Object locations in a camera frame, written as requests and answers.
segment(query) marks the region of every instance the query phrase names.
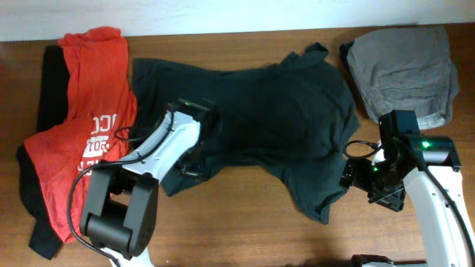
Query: red cloth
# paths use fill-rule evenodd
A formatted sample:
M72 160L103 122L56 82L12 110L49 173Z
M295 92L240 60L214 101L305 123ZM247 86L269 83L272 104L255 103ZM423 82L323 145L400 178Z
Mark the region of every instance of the red cloth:
M58 43L71 75L68 117L65 123L26 139L24 146L35 165L51 225L68 243L73 241L66 219L71 184L83 168L126 155L128 143L114 138L114 131L134 123L137 100L128 87L128 48L120 30L100 27L85 34L66 34ZM91 173L85 175L73 196L71 213L77 232L90 179Z

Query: table surface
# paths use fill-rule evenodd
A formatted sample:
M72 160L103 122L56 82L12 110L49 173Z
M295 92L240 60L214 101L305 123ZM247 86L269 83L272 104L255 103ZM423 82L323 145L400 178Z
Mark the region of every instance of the table surface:
M460 92L453 121L425 131L450 136L462 162L468 213L475 222L475 24L446 25L451 56L459 70ZM338 46L376 27L293 30L266 33L141 36L127 38L132 59L160 58L216 70L240 70L279 62L320 42L327 61L342 69ZM15 150L34 134L42 54L56 41L0 43L0 258L3 266L109 266L78 243L64 245L53 260L27 246L34 218L19 199ZM353 91L354 84L348 79ZM377 125L364 115L356 96L361 128L353 139L379 140ZM357 188L332 205L330 224L298 211L280 180L261 167L225 168L209 182L174 197L160 189L157 227L149 244L155 266L343 265L354 254L392 260L425 258L419 224L410 200L392 212L369 205Z

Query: black t-shirt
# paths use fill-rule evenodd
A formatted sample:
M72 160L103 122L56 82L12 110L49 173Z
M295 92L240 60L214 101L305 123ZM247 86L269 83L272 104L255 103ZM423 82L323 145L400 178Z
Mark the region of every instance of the black t-shirt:
M286 185L306 215L327 224L330 204L346 193L339 186L342 148L358 127L350 89L324 61L327 55L315 43L280 64L237 71L136 59L139 106L131 137L149 132L167 102L212 100L220 122L203 144L206 176L226 166L261 165ZM172 170L161 185L171 196L200 182Z

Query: gray cloth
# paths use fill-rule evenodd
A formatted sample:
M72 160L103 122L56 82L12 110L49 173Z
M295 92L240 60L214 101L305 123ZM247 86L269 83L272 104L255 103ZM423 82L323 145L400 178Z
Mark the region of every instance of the gray cloth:
M374 122L395 109L415 111L422 130L452 119L459 83L444 27L373 31L355 40L347 62Z

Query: black cloth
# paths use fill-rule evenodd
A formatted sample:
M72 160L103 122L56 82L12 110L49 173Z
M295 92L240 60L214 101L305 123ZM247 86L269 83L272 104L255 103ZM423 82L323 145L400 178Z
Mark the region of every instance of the black cloth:
M46 47L36 126L38 132L62 124L66 119L68 82L69 72L61 47ZM18 148L16 159L20 168L20 200L27 211L36 218L29 246L39 255L51 260L61 248L62 241L51 227L38 175L23 145Z
M355 103L340 72L326 63L319 43L280 64L216 71L157 59L134 61L138 101L131 137L149 133L167 102L216 102L221 119L204 141L206 178L225 166L261 165L289 189L301 211L329 222L339 186L342 148L358 127ZM161 182L171 196L199 184L171 169Z

